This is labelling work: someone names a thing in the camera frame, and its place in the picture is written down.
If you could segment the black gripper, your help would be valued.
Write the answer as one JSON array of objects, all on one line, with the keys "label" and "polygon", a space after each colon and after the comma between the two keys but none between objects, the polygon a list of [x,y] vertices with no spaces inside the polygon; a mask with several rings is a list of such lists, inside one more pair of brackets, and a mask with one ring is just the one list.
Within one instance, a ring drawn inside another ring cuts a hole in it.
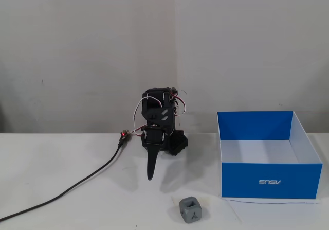
[{"label": "black gripper", "polygon": [[141,140],[147,151],[147,177],[150,181],[154,176],[160,150],[167,148],[167,131],[161,126],[145,126],[142,128]]}]

